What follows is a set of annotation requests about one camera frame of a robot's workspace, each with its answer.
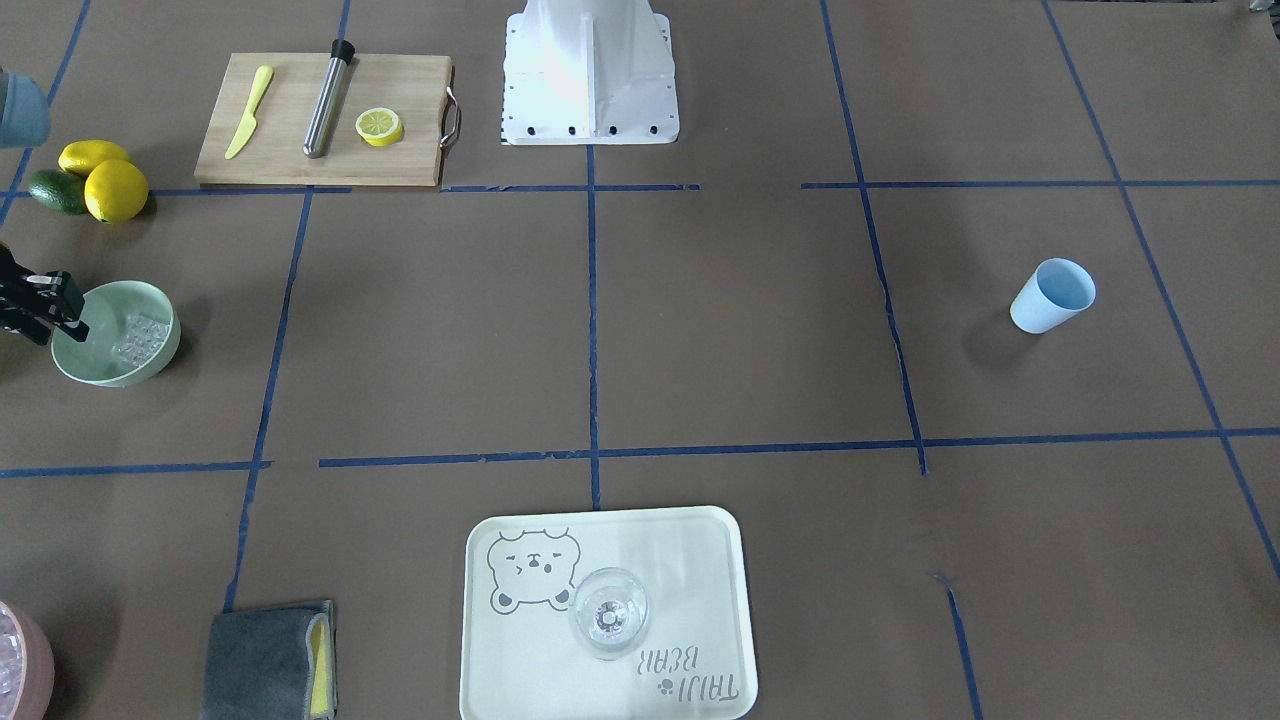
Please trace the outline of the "green lime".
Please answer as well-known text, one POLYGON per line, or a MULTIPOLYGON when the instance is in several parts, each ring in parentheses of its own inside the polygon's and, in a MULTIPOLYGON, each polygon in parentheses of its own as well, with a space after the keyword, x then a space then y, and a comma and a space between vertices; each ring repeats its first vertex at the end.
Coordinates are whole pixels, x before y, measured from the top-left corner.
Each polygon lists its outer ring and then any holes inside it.
POLYGON ((84 215, 84 178, 59 170, 37 170, 28 178, 28 193, 41 206, 68 217, 84 215))

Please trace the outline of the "clear wine glass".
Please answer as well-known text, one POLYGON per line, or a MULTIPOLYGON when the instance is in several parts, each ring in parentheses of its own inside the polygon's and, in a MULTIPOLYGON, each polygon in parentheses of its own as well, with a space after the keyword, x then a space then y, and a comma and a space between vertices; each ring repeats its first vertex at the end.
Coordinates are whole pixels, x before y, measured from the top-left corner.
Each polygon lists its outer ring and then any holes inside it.
POLYGON ((650 615, 645 584, 623 568, 600 568, 585 575, 570 605, 575 639, 600 661, 616 661, 636 650, 650 615))

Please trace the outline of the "yellow plastic knife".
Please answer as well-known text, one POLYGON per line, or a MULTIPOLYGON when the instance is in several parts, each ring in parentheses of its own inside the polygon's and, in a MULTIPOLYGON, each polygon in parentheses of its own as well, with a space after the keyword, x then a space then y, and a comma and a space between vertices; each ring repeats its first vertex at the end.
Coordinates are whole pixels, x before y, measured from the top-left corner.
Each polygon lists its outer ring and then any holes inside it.
POLYGON ((259 127, 259 120, 256 117, 260 102, 262 101, 271 81, 274 77, 274 68, 270 65, 260 65, 253 73, 253 79, 250 87, 250 94, 246 100, 243 111, 241 113, 238 126, 236 132, 224 152, 227 160, 234 159, 239 155, 244 146, 253 137, 255 131, 259 127))

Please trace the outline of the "ice cubes in green bowl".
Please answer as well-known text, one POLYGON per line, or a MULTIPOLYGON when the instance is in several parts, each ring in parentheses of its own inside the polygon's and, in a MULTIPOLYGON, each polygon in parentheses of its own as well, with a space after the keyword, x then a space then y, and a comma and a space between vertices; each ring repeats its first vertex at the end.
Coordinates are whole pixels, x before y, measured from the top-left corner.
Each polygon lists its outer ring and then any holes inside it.
POLYGON ((173 325, 145 314, 127 314, 111 357, 127 366, 141 368, 165 347, 173 325))

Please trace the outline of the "green bowl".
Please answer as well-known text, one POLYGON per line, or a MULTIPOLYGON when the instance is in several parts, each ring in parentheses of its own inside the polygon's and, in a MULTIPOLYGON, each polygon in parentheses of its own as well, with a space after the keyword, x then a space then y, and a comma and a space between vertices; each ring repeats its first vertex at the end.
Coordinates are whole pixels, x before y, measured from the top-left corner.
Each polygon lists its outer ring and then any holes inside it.
POLYGON ((88 338, 77 343, 56 333, 51 355, 63 375, 90 386, 137 386, 170 364, 182 340, 182 323, 174 304, 159 287, 142 281, 114 281, 91 290, 84 295, 81 319, 90 325, 88 338), (125 315, 131 313, 173 325, 163 351, 141 368, 127 366, 111 357, 111 346, 120 336, 125 315))

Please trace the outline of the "pink bowl of ice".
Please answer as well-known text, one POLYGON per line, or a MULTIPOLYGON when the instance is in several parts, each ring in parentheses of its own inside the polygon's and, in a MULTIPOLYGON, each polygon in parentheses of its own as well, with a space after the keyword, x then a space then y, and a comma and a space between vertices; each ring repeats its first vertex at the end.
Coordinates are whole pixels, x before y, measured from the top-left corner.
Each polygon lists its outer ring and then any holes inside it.
POLYGON ((56 670, 41 625, 17 606, 1 602, 1 716, 45 719, 56 670))

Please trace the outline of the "cream bear tray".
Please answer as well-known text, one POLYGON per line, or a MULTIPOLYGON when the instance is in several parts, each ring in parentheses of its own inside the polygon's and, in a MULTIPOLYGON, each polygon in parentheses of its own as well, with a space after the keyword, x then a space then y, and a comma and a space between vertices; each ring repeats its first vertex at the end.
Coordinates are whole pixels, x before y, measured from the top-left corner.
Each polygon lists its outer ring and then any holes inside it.
POLYGON ((742 537, 717 506, 498 516, 466 544, 463 719, 741 719, 742 537))

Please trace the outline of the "light blue plastic cup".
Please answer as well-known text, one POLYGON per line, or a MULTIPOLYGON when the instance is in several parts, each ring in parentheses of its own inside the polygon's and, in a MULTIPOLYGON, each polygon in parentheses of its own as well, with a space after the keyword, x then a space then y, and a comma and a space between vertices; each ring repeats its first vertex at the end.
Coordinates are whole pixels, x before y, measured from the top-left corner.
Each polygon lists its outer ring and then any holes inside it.
POLYGON ((1043 334, 1091 307, 1096 295, 1094 279, 1083 265, 1051 258, 1036 268, 1009 314, 1020 331, 1043 334))

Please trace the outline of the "grey cloth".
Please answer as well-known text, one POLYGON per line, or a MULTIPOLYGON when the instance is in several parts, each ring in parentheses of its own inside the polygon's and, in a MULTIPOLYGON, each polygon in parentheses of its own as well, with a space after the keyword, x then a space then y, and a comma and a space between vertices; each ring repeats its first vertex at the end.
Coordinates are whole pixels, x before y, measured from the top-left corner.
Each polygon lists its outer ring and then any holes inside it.
POLYGON ((201 719, 333 719, 337 652, 332 600, 214 616, 201 719))

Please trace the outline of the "lemon half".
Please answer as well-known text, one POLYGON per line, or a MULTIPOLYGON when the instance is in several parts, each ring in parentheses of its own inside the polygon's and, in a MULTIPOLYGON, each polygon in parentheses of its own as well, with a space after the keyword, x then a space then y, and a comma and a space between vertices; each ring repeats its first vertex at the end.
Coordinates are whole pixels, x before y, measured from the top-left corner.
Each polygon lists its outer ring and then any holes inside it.
POLYGON ((403 138, 404 124, 401 115, 389 108, 370 108, 357 115, 355 131, 366 145, 385 147, 403 138))

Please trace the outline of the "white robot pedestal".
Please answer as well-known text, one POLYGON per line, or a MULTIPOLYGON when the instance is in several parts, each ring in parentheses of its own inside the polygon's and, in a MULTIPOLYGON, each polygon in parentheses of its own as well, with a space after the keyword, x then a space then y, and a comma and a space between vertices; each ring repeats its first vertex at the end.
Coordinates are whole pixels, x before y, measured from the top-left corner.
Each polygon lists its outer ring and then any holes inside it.
POLYGON ((506 19, 500 141, 663 145, 681 132, 669 19, 648 1, 529 1, 506 19))

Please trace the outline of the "yellow lemon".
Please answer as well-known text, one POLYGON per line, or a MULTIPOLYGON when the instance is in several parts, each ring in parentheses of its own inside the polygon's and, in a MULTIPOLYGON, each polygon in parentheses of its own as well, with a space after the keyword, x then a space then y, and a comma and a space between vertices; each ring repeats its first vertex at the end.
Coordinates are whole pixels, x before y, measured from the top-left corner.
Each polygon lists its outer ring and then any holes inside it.
POLYGON ((132 158, 119 143, 90 138, 68 143, 58 158, 58 165, 67 173, 87 179, 97 167, 111 160, 132 161, 132 158))
POLYGON ((137 217, 150 196, 145 173, 132 161, 111 159, 91 170, 84 205, 99 222, 120 224, 137 217))

